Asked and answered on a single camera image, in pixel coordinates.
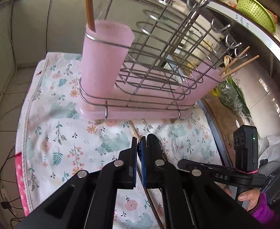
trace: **wooden chopstick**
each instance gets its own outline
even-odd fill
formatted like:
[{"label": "wooden chopstick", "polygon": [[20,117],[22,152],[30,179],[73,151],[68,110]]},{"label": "wooden chopstick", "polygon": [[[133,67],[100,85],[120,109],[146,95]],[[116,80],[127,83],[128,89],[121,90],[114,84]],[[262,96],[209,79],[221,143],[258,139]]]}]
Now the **wooden chopstick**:
[{"label": "wooden chopstick", "polygon": [[88,27],[91,31],[95,32],[95,17],[93,15],[93,1],[92,0],[85,0],[85,1],[86,1]]},{"label": "wooden chopstick", "polygon": [[237,70],[243,68],[245,65],[248,65],[249,63],[251,63],[252,61],[254,61],[255,59],[257,59],[258,57],[259,57],[259,55],[257,55],[257,56],[255,56],[255,57],[253,57],[252,59],[247,60],[246,62],[240,64],[238,67],[236,67],[236,68],[234,68],[234,69],[228,71],[225,75],[222,76],[222,78],[224,79],[224,78],[230,76],[231,74],[235,73]]},{"label": "wooden chopstick", "polygon": [[[240,54],[239,54],[239,57],[242,56],[244,53],[247,52],[247,50],[249,49],[249,46],[246,47]],[[237,58],[235,58],[234,60],[232,60],[227,66],[225,66],[225,68],[223,68],[219,73],[218,75],[222,75],[223,72],[225,72],[228,68],[230,68],[235,62],[237,61]]]},{"label": "wooden chopstick", "polygon": [[[140,136],[139,136],[139,134],[138,134],[138,132],[137,132],[137,130],[136,130],[136,128],[135,128],[133,122],[132,122],[132,121],[128,121],[128,123],[129,123],[129,125],[130,125],[130,127],[131,127],[131,130],[133,131],[134,135],[136,136],[137,140],[140,140]],[[141,171],[140,171],[140,168],[139,168],[138,164],[136,164],[136,165],[137,165],[137,173],[138,173],[139,177],[141,178]],[[152,201],[152,198],[151,198],[151,196],[150,196],[149,191],[148,191],[147,188],[145,188],[145,187],[143,187],[143,189],[144,189],[144,193],[146,194],[147,199],[149,200],[150,207],[151,207],[152,212],[153,212],[153,214],[154,214],[154,216],[155,216],[155,219],[157,220],[157,223],[158,223],[158,225],[159,225],[159,228],[160,228],[160,229],[164,229],[163,224],[162,224],[162,222],[161,222],[161,220],[160,220],[160,217],[159,217],[159,215],[158,215],[158,213],[157,213],[157,211],[156,211],[156,208],[155,208],[155,206],[154,206],[154,203],[153,203],[153,201]]]}]

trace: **floral tablecloth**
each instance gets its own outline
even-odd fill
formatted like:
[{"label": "floral tablecloth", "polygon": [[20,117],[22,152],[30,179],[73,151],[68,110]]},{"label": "floral tablecloth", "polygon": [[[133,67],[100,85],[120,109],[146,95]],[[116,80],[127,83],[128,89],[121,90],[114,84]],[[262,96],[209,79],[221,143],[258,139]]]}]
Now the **floral tablecloth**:
[{"label": "floral tablecloth", "polygon": [[[81,55],[48,53],[36,68],[23,104],[16,138],[22,171],[17,172],[17,179],[24,184],[29,212],[79,170],[101,170],[131,146],[128,120],[86,120],[75,109],[81,102],[80,65]],[[174,123],[168,119],[132,121],[140,135],[153,133],[160,139],[175,165],[182,158],[221,164],[206,117],[197,104],[187,119]],[[150,192],[164,222],[161,193]],[[135,189],[118,190],[114,228],[158,228],[139,177]]]}]

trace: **green basket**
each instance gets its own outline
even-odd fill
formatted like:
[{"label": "green basket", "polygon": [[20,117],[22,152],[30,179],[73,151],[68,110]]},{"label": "green basket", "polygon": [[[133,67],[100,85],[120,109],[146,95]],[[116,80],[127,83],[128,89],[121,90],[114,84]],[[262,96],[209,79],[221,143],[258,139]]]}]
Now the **green basket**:
[{"label": "green basket", "polygon": [[275,24],[267,10],[256,0],[237,0],[237,10],[246,15],[270,33],[275,33]]}]

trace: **pink polka dot fabric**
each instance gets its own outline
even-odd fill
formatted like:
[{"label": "pink polka dot fabric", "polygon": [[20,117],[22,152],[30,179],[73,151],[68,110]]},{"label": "pink polka dot fabric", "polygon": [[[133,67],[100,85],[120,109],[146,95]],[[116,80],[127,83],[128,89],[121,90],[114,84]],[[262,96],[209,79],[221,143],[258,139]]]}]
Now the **pink polka dot fabric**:
[{"label": "pink polka dot fabric", "polygon": [[19,190],[19,194],[20,194],[21,204],[22,204],[25,216],[28,216],[30,214],[30,211],[28,208],[28,201],[27,201],[26,195],[25,195],[25,187],[24,187],[23,174],[22,174],[21,153],[18,153],[15,156],[15,167],[16,167],[16,178],[17,178],[17,184],[18,184],[18,190]]}]

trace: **metal dish rack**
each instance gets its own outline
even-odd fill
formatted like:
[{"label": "metal dish rack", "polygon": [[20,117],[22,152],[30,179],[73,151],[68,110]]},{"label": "metal dish rack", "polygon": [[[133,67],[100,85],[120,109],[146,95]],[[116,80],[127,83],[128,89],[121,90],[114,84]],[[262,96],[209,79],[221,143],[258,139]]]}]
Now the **metal dish rack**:
[{"label": "metal dish rack", "polygon": [[[133,30],[133,32],[138,36],[131,47],[99,40],[84,31],[85,36],[91,40],[129,49],[115,83],[115,87],[127,95],[125,96],[127,98],[91,96],[82,88],[81,80],[79,82],[81,98],[87,104],[105,107],[105,118],[108,118],[108,108],[110,107],[128,109],[129,111],[133,109],[175,111],[177,112],[176,118],[180,118],[181,112],[187,111],[194,103],[182,105],[178,102],[203,83],[204,76],[217,83],[220,82],[207,75],[207,72],[212,68],[216,69],[223,62],[224,55],[231,54],[230,51],[233,51],[238,59],[247,56],[238,56],[238,47],[242,43],[237,43],[232,38],[228,31],[230,25],[224,27],[216,19],[213,19],[210,28],[205,29],[196,22],[201,10],[205,9],[208,4],[208,0],[200,0],[194,6],[190,0],[181,0],[189,9],[185,18],[169,12],[172,1],[160,1],[164,5],[162,10],[154,7],[151,11],[143,11],[148,19],[136,23],[139,30]],[[105,18],[111,3],[112,0],[108,5]],[[212,31],[222,34],[225,37],[225,43],[221,44]],[[168,40],[164,40],[161,35],[169,35]],[[206,40],[207,37],[214,41],[213,46]],[[182,42],[188,42],[191,47],[183,49]],[[194,51],[201,53],[201,56],[195,55]],[[205,64],[206,70],[199,71],[196,65],[188,60],[190,58]],[[86,96],[100,99],[102,102],[88,101]]]}]

